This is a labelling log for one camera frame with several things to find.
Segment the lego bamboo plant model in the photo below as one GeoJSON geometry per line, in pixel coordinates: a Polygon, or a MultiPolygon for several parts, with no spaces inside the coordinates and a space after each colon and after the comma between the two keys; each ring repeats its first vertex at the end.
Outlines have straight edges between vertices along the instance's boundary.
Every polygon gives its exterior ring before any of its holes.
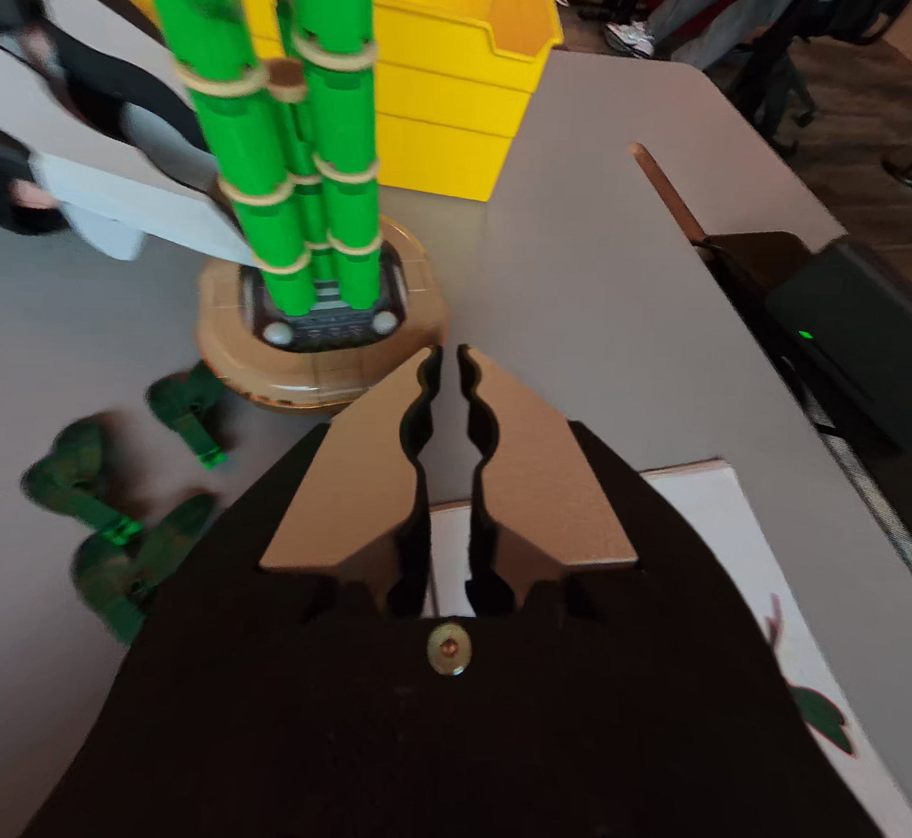
{"type": "Polygon", "coordinates": [[[275,0],[257,56],[241,0],[152,0],[250,267],[211,260],[198,341],[214,376],[286,411],[389,377],[439,385],[448,312],[426,251],[380,214],[373,0],[275,0]]]}

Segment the black box device green light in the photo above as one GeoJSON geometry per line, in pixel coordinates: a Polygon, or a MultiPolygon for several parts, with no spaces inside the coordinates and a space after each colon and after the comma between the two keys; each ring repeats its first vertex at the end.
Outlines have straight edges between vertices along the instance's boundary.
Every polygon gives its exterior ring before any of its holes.
{"type": "Polygon", "coordinates": [[[766,311],[903,452],[911,449],[910,282],[836,239],[764,298],[766,311]]]}

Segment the black box with green light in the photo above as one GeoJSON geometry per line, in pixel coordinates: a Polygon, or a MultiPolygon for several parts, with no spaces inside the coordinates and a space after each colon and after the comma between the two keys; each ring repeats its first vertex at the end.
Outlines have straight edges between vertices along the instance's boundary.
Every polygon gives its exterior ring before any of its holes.
{"type": "Polygon", "coordinates": [[[906,569],[911,568],[910,453],[860,411],[766,311],[769,290],[812,255],[784,231],[708,236],[694,247],[906,569]]]}

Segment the yellow plastic bin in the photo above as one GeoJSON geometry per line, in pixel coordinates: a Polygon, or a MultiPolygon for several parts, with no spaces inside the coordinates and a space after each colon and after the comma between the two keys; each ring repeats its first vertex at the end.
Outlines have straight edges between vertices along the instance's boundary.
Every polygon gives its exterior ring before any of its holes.
{"type": "MultiPolygon", "coordinates": [[[[162,44],[152,0],[98,0],[162,44]]],[[[278,57],[276,0],[241,0],[257,55],[278,57]]],[[[564,42],[554,0],[373,0],[380,183],[487,201],[547,59],[564,42]]],[[[187,99],[171,55],[112,55],[187,99]]]]}

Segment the lego instruction booklet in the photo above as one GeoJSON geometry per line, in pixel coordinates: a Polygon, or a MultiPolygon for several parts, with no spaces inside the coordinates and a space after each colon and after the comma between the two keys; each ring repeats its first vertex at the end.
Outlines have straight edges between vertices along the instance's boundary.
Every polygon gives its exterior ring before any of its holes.
{"type": "MultiPolygon", "coordinates": [[[[714,553],[771,649],[810,739],[883,836],[911,836],[910,802],[868,738],[767,541],[738,475],[720,458],[642,472],[714,553]]],[[[425,617],[473,617],[470,503],[430,510],[425,617]]]]}

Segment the black office chair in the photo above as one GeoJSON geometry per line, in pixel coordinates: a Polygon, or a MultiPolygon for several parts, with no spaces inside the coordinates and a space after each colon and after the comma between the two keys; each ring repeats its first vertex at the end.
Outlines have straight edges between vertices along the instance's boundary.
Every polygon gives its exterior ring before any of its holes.
{"type": "Polygon", "coordinates": [[[803,106],[796,118],[800,127],[810,125],[819,112],[792,61],[792,43],[830,38],[850,46],[872,46],[890,32],[909,4],[910,0],[793,0],[759,39],[744,47],[747,59],[726,93],[728,100],[771,148],[782,157],[791,156],[797,144],[778,141],[790,100],[803,106]]]}

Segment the person's left hand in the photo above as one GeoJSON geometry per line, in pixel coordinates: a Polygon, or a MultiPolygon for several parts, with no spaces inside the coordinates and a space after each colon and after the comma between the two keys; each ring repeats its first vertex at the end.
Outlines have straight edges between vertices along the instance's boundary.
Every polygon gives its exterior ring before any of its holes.
{"type": "Polygon", "coordinates": [[[32,181],[11,180],[8,193],[13,206],[24,210],[58,210],[58,200],[32,181]]]}

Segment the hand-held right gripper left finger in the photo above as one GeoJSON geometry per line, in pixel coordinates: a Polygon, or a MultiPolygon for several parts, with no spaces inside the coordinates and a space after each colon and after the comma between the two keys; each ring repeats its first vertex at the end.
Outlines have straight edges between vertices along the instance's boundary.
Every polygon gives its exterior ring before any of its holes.
{"type": "Polygon", "coordinates": [[[382,612],[422,614],[430,517],[420,455],[441,363],[439,345],[421,348],[332,419],[261,569],[362,584],[382,612]]]}

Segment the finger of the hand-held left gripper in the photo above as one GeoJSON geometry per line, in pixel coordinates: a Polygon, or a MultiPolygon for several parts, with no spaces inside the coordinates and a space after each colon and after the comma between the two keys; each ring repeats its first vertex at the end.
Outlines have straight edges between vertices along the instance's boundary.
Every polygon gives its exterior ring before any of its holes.
{"type": "Polygon", "coordinates": [[[85,241],[133,261],[147,237],[239,264],[253,252],[207,195],[211,154],[157,114],[115,106],[122,139],[105,136],[60,105],[32,109],[33,183],[56,202],[85,241]]]}
{"type": "Polygon", "coordinates": [[[128,117],[164,123],[208,156],[196,114],[164,46],[99,0],[45,0],[47,35],[66,94],[88,125],[128,141],[128,117]]]}

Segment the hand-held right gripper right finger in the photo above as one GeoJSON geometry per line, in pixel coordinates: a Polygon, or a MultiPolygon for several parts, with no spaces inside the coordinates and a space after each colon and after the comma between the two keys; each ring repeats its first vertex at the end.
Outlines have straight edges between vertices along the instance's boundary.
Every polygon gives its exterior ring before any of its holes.
{"type": "Polygon", "coordinates": [[[473,469],[465,591],[507,616],[540,582],[634,567],[637,553],[567,417],[478,348],[457,352],[473,469]]]}

